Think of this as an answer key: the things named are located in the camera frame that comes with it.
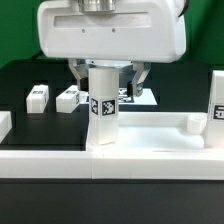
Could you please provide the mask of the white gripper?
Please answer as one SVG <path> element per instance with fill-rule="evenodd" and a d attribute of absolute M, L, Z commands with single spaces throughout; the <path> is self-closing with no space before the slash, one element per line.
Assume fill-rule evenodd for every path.
<path fill-rule="evenodd" d="M 48 57 L 73 58 L 68 66 L 79 91 L 89 91 L 82 59 L 134 62 L 127 96 L 140 97 L 150 62 L 176 61 L 186 51 L 183 0 L 112 0 L 110 10 L 80 0 L 48 0 L 38 8 L 38 34 Z"/>

